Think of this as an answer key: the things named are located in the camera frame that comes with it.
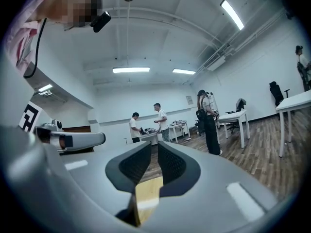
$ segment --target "sign on wall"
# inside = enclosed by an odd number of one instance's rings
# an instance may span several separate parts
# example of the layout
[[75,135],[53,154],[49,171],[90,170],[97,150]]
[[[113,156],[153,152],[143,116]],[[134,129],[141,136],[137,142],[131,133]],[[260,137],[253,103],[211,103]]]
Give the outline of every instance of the sign on wall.
[[34,103],[29,102],[19,122],[19,126],[25,132],[33,132],[35,124],[40,116],[42,109]]
[[193,104],[191,96],[186,96],[186,99],[187,99],[188,104]]

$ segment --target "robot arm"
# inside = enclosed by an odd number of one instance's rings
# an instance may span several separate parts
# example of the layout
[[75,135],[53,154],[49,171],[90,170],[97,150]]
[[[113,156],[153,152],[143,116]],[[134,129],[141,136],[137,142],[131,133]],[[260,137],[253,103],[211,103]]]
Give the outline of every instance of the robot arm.
[[103,144],[104,133],[71,133],[51,131],[47,127],[37,127],[36,135],[43,143],[49,143],[62,151],[77,151]]

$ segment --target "table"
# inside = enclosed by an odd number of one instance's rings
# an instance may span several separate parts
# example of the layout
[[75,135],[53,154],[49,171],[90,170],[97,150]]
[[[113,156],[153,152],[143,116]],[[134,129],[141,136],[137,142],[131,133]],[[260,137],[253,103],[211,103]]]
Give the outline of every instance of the table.
[[187,132],[188,132],[188,136],[190,137],[189,129],[188,129],[187,123],[181,123],[181,124],[176,124],[176,125],[173,125],[173,126],[169,126],[170,140],[172,140],[172,138],[171,138],[171,129],[173,129],[174,135],[175,135],[176,143],[178,143],[177,134],[176,134],[176,129],[177,129],[177,128],[181,128],[181,127],[183,127],[183,126],[186,126]]
[[247,118],[246,110],[242,110],[239,112],[223,115],[223,116],[220,116],[218,118],[218,122],[223,123],[225,126],[225,137],[227,139],[228,139],[228,131],[227,131],[226,123],[236,122],[237,120],[239,121],[240,134],[241,134],[241,148],[242,149],[244,149],[244,130],[243,130],[243,125],[242,125],[243,117],[245,117],[245,120],[246,120],[247,139],[250,139],[249,124],[248,124],[248,118]]
[[154,132],[154,133],[151,133],[151,134],[142,134],[139,138],[140,139],[145,139],[145,138],[148,138],[148,137],[154,137],[155,140],[156,140],[156,143],[159,143],[159,140],[157,138],[157,134],[160,133],[160,132]]
[[283,156],[284,153],[284,141],[285,141],[285,129],[284,129],[284,112],[288,115],[288,142],[292,141],[292,118],[291,111],[299,110],[311,106],[311,90],[284,99],[276,108],[280,113],[281,123],[281,146],[279,150],[279,157]]

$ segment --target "table leg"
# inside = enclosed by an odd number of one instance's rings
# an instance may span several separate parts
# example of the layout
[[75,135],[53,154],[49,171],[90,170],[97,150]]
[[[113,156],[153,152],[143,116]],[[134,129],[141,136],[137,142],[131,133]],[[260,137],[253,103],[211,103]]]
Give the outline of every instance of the table leg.
[[247,130],[247,139],[250,139],[250,133],[249,133],[249,124],[248,124],[248,118],[247,118],[247,113],[245,113],[245,120],[246,120],[246,130]]
[[228,139],[229,136],[228,136],[227,124],[226,123],[224,123],[224,127],[225,127],[225,137]]
[[239,117],[239,126],[240,126],[240,134],[241,134],[241,148],[244,149],[244,130],[242,124],[242,118]]
[[287,112],[288,116],[288,142],[292,141],[292,117],[291,117],[291,112]]
[[178,143],[178,141],[177,141],[177,135],[176,135],[176,129],[173,128],[173,130],[174,130],[174,134],[175,134],[176,143]]
[[188,124],[187,124],[187,123],[186,123],[186,128],[187,128],[188,136],[189,136],[189,138],[190,138],[191,136],[190,136],[190,131],[189,131],[189,128],[188,128]]
[[284,138],[285,138],[285,132],[284,132],[284,115],[283,112],[280,112],[280,122],[281,122],[281,146],[280,146],[280,151],[278,153],[279,157],[283,156],[284,152]]

